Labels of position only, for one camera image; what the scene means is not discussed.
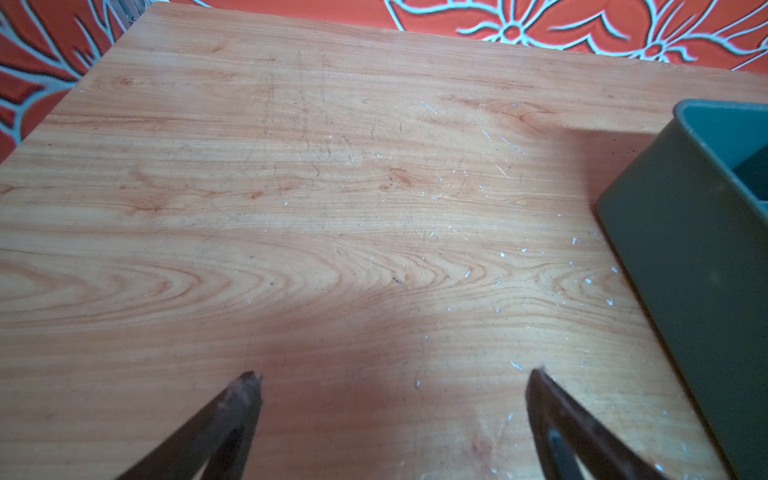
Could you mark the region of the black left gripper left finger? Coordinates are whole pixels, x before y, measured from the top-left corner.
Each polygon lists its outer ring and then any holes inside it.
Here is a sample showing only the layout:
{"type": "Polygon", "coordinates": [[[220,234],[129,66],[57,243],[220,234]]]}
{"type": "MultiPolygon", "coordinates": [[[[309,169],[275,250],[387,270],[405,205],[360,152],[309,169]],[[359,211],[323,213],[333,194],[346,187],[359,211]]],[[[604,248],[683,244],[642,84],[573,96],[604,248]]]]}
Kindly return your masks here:
{"type": "Polygon", "coordinates": [[[240,479],[262,400],[263,378],[241,374],[121,479],[240,479]]]}

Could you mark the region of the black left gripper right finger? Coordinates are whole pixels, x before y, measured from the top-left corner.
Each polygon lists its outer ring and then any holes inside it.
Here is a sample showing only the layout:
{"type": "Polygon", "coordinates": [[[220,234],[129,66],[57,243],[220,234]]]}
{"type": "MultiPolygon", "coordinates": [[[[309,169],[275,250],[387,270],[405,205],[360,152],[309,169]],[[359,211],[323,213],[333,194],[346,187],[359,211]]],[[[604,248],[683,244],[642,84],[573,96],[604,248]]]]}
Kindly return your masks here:
{"type": "Polygon", "coordinates": [[[539,368],[526,386],[526,408],[538,459],[547,479],[661,479],[568,392],[539,368]]]}

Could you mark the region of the green compartment tray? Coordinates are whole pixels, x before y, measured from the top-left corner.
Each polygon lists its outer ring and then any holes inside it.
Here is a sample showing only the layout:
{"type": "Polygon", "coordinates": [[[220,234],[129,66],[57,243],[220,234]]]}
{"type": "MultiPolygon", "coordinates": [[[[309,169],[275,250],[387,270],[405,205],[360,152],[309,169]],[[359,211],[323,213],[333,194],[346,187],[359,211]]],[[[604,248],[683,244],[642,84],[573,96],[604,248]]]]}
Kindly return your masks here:
{"type": "Polygon", "coordinates": [[[725,459],[767,475],[767,108],[684,100],[596,213],[725,459]]]}

